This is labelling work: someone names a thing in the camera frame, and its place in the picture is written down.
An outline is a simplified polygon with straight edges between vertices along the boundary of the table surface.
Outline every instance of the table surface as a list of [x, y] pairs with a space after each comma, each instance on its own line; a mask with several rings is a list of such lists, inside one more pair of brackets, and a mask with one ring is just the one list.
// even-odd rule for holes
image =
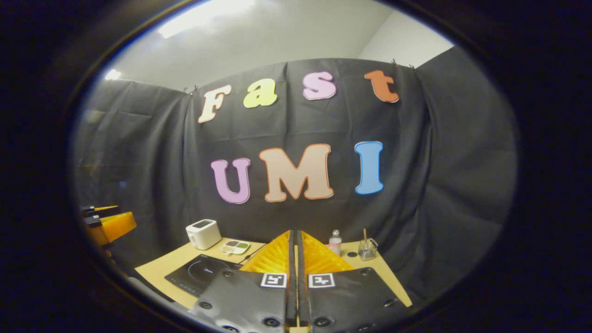
[[[249, 247], [249, 249], [247, 249], [245, 253], [240, 255], [227, 255], [226, 253], [220, 250], [220, 247], [223, 244], [226, 244], [227, 241], [232, 240], [233, 239], [222, 238], [222, 240], [220, 240], [207, 250], [198, 250], [194, 248], [191, 245], [191, 243], [187, 243], [182, 247], [170, 253], [167, 253], [156, 260], [148, 262], [147, 264], [144, 264], [142, 266], [136, 267], [136, 271], [140, 273], [142, 277], [144, 277], [149, 283], [151, 283], [162, 293], [169, 296], [177, 303], [190, 309], [197, 301], [197, 297], [167, 281], [167, 279], [165, 279], [165, 276], [174, 272], [176, 269], [185, 265], [187, 262], [189, 262], [190, 260], [192, 260], [200, 254], [205, 254], [213, 258], [238, 263], [242, 261], [245, 258], [245, 256], [257, 251], [257, 249], [259, 249], [264, 244], [257, 242], [249, 242], [251, 246]], [[397, 280], [395, 274], [388, 267], [387, 263], [382, 259], [380, 253], [377, 253], [374, 259], [365, 261], [361, 260], [359, 255], [353, 258], [347, 256], [348, 252], [357, 252], [358, 245], [359, 242], [342, 243], [341, 257], [346, 262], [348, 262], [353, 268], [372, 267], [378, 273], [378, 275], [385, 281], [388, 287], [395, 293], [395, 295], [397, 295], [401, 302], [405, 304], [405, 306], [411, 306], [411, 299], [403, 289], [401, 283], [399, 283], [399, 280]]]

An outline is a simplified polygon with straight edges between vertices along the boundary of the induction cooktop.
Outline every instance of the induction cooktop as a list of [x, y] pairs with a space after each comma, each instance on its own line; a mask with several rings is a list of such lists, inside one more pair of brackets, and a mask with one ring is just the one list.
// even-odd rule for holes
[[165, 276], [165, 279], [184, 291], [199, 297], [220, 270], [224, 268], [238, 270], [240, 267], [242, 267], [240, 264], [200, 254]]

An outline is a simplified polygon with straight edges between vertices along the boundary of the glass cup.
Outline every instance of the glass cup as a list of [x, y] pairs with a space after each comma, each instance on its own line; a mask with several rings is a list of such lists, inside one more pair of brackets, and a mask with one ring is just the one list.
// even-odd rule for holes
[[367, 241], [361, 240], [358, 247], [358, 255], [362, 260], [370, 260], [376, 257], [377, 249], [378, 244], [374, 239], [368, 238]]

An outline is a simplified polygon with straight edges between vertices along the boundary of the yellow letter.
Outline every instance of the yellow letter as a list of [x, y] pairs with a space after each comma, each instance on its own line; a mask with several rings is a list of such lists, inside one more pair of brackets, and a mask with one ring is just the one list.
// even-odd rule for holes
[[225, 85], [222, 88], [210, 90], [204, 94], [204, 108], [201, 110], [201, 116], [197, 120], [198, 123], [205, 123], [214, 119], [216, 114], [214, 113], [214, 107], [219, 110], [224, 101], [224, 95], [228, 95], [232, 87]]
[[325, 199], [333, 196], [333, 189], [329, 187], [327, 175], [327, 155], [331, 152], [331, 146], [325, 143], [317, 143], [306, 147], [298, 168], [283, 149], [265, 149], [259, 154], [259, 158], [267, 166], [267, 179], [269, 193], [265, 194], [268, 202], [280, 202], [286, 200], [286, 194], [282, 192], [280, 181], [284, 183], [286, 190], [292, 198], [297, 199], [302, 192], [304, 182], [308, 180], [308, 190], [304, 192], [307, 199]]
[[264, 107], [271, 105], [278, 99], [275, 94], [275, 81], [272, 79], [261, 79], [251, 84], [244, 97], [243, 105], [247, 108], [253, 108], [259, 105]]

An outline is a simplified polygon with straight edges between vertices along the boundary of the black fabric backdrop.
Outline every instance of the black fabric backdrop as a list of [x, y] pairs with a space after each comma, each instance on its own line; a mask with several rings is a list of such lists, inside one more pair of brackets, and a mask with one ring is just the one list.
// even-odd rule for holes
[[[363, 76], [377, 69], [394, 78], [390, 87], [399, 102], [375, 96]], [[321, 71], [333, 75], [337, 93], [309, 101], [303, 77]], [[262, 78], [275, 80], [278, 99], [245, 108], [247, 87]], [[204, 93], [227, 84], [232, 92], [215, 118], [198, 123]], [[350, 242], [368, 228], [417, 304], [458, 281], [499, 233], [517, 171], [512, 119], [508, 103], [457, 47], [416, 71], [369, 60], [301, 60], [224, 78], [192, 95], [104, 81], [72, 138], [77, 199], [134, 213], [138, 227], [111, 248], [129, 274], [187, 243], [185, 227], [205, 218], [217, 220], [223, 236], [261, 242], [287, 229], [324, 242], [339, 229]], [[364, 196], [355, 193], [360, 162], [354, 145], [361, 141], [384, 145], [384, 189]], [[259, 152], [282, 148], [297, 165], [314, 143], [331, 146], [333, 197], [265, 201], [267, 173]], [[244, 204], [218, 195], [210, 167], [226, 160], [229, 188], [237, 191], [236, 158], [251, 161]]]

